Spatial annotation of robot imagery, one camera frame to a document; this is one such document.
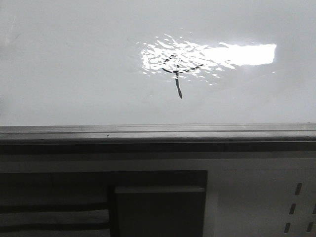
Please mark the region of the grey rectangular box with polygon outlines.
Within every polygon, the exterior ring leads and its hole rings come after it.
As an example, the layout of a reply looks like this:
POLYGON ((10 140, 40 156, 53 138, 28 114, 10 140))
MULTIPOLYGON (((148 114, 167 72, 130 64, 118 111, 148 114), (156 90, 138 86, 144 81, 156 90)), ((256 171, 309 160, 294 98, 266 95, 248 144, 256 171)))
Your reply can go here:
POLYGON ((116 187, 115 198, 121 237, 203 235, 204 187, 116 187))

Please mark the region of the white whiteboard with aluminium frame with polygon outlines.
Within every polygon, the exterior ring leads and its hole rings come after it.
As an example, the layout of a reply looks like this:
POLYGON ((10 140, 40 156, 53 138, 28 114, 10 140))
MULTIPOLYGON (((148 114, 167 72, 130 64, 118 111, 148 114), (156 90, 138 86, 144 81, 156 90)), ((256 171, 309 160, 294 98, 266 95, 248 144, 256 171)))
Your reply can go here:
POLYGON ((316 137, 313 0, 3 0, 0 139, 316 137))

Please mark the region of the grey metal support frame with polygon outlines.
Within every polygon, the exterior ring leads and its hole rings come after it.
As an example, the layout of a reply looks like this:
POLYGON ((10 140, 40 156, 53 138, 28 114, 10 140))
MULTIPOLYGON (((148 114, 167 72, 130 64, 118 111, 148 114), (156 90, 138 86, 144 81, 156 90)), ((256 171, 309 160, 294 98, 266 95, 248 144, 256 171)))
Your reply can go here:
POLYGON ((119 237, 116 187, 205 188, 202 237, 313 237, 314 142, 0 145, 3 237, 119 237))

